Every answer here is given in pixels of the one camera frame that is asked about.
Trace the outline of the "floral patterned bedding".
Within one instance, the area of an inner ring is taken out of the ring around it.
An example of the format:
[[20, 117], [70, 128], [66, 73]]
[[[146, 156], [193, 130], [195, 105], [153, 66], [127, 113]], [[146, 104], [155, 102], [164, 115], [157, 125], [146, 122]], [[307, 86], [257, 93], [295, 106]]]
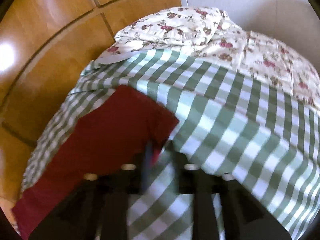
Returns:
[[139, 51], [170, 49], [204, 59], [281, 89], [319, 109], [319, 75], [302, 55], [275, 38], [245, 31], [227, 12], [210, 7], [173, 7], [118, 31], [101, 62]]

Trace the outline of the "dark red cloth garment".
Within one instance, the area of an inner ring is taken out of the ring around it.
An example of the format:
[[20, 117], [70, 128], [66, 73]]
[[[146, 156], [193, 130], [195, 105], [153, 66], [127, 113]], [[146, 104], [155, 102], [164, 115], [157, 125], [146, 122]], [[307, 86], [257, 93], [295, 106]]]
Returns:
[[156, 161], [172, 130], [173, 113], [143, 93], [121, 85], [97, 109], [81, 117], [39, 180], [13, 207], [23, 239], [80, 184], [86, 174], [112, 174], [152, 144]]

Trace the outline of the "green white checkered bedsheet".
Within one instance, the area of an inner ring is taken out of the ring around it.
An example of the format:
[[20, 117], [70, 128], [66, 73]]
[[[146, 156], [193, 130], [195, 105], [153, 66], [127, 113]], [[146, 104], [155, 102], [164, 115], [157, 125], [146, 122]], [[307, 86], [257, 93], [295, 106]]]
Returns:
[[176, 115], [170, 138], [191, 163], [210, 174], [231, 173], [292, 239], [307, 231], [319, 212], [319, 116], [281, 90], [169, 49], [90, 62], [38, 139], [23, 193], [40, 179], [76, 122], [119, 85]]

